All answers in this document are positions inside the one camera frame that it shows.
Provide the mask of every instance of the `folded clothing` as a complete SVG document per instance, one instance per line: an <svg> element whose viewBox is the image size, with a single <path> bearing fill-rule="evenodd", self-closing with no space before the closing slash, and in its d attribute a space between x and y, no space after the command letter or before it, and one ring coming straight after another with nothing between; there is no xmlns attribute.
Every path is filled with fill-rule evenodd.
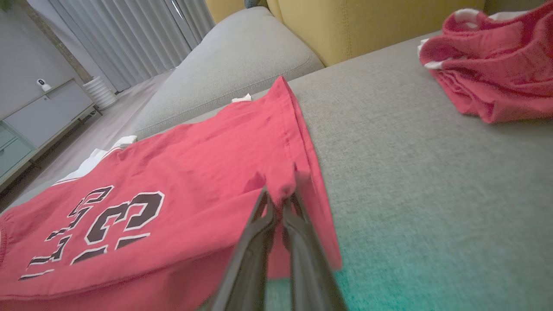
<svg viewBox="0 0 553 311"><path fill-rule="evenodd" d="M263 98L110 151L0 217L0 309L197 308L217 288L264 185L304 201L341 258L319 164L282 77ZM289 275L277 228L268 275Z"/></svg>
<svg viewBox="0 0 553 311"><path fill-rule="evenodd" d="M509 20L463 9L420 47L459 112L487 123L553 116L553 2Z"/></svg>

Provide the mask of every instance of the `yellow cushion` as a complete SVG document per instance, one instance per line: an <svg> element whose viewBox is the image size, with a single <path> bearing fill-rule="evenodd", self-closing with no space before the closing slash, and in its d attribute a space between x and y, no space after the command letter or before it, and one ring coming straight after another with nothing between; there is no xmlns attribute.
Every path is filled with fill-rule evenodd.
<svg viewBox="0 0 553 311"><path fill-rule="evenodd" d="M267 5L273 16L282 23L282 13L280 12L280 5L278 0L267 0Z"/></svg>
<svg viewBox="0 0 553 311"><path fill-rule="evenodd" d="M227 16L246 8L244 0L206 0L206 4L216 24Z"/></svg>
<svg viewBox="0 0 553 311"><path fill-rule="evenodd" d="M484 6L484 0L275 1L283 23L326 66L439 30L457 9Z"/></svg>

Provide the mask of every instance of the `red basketball jersey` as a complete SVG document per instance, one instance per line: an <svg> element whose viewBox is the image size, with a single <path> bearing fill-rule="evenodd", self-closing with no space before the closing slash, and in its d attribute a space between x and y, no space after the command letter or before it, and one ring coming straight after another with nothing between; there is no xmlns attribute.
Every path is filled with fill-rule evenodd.
<svg viewBox="0 0 553 311"><path fill-rule="evenodd" d="M193 310L217 288L264 185L304 201L341 258L315 150L282 77L263 98L114 149L0 217L0 309ZM289 275L277 229L269 277Z"/></svg>

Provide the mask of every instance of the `couch cushion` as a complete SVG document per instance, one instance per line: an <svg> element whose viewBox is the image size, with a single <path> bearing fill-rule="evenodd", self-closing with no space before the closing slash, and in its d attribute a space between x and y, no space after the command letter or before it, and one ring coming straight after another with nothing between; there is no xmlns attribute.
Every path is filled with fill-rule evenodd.
<svg viewBox="0 0 553 311"><path fill-rule="evenodd" d="M138 117L139 139L230 103L234 97L323 68L315 54L264 7L218 23L175 69Z"/></svg>
<svg viewBox="0 0 553 311"><path fill-rule="evenodd" d="M428 37L290 82L350 310L550 309L553 123L459 114L418 62ZM267 310L289 310L289 292L270 282Z"/></svg>

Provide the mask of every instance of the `black and white lettering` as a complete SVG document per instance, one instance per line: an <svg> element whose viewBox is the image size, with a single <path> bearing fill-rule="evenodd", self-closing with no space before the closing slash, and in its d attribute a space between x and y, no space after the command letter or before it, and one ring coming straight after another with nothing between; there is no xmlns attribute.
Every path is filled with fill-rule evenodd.
<svg viewBox="0 0 553 311"><path fill-rule="evenodd" d="M83 261L85 259L92 258L94 256L98 256L101 254L107 253L107 245L104 245L102 247L93 248L91 250L86 250L82 253L80 253L77 257L73 258L70 265L73 265L74 263L78 263L79 261Z"/></svg>
<svg viewBox="0 0 553 311"><path fill-rule="evenodd" d="M35 273L35 274L25 274L25 275L22 275L20 278L19 278L19 281L22 281L24 279L30 279L30 278L34 278L34 277L37 277L37 276L41 276L41 275L44 275L48 272L52 272L54 269L49 269L49 270L46 270L44 272L40 272L40 273Z"/></svg>
<svg viewBox="0 0 553 311"><path fill-rule="evenodd" d="M29 265L43 265L49 261L59 261L61 260L61 257L64 254L64 248L65 245L67 245L67 242L69 242L69 239L71 238L71 235L68 235L60 240L58 243L58 250L56 250L52 255L50 256L36 256L31 259L31 262L29 262Z"/></svg>
<svg viewBox="0 0 553 311"><path fill-rule="evenodd" d="M139 193L131 201L107 208L96 218L96 221L88 230L85 237L86 243L88 245L93 245L102 242L106 238L109 229L109 225L107 225L108 220L115 217L113 224L126 220L129 209L136 205L142 206L142 208L129 217L127 226L123 231L142 228L145 224L158 216L161 205L163 204L163 199L164 194L159 191Z"/></svg>
<svg viewBox="0 0 553 311"><path fill-rule="evenodd" d="M62 235L64 233L66 233L67 231L73 229L75 226L77 226L77 224L82 219L82 217L93 206L88 206L88 207L85 207L85 208L82 208L82 209L79 209L79 208L83 205L88 205L88 204L92 204L92 203L101 202L103 199L105 199L107 197L107 195L109 194L109 192L112 189L113 189L113 185L110 185L110 186L107 186L107 187L101 187L101 188L98 188L98 189L94 189L93 191L89 192L89 194L87 194L84 198L82 198L81 201L79 202L79 204L77 204L77 206L67 216L67 218L75 217L75 220L72 221L69 224L69 226L67 226L65 228L61 228L60 230L57 230L57 231L54 231L54 232L50 233L50 235L46 238L46 240L44 240L44 242L50 241L55 236Z"/></svg>
<svg viewBox="0 0 553 311"><path fill-rule="evenodd" d="M119 240L117 240L117 244L115 245L115 249L118 250L123 246L127 246L127 245L131 244L132 242L136 242L136 241L138 241L140 239L143 239L147 236L150 236L150 232L145 233L145 234L120 237Z"/></svg>

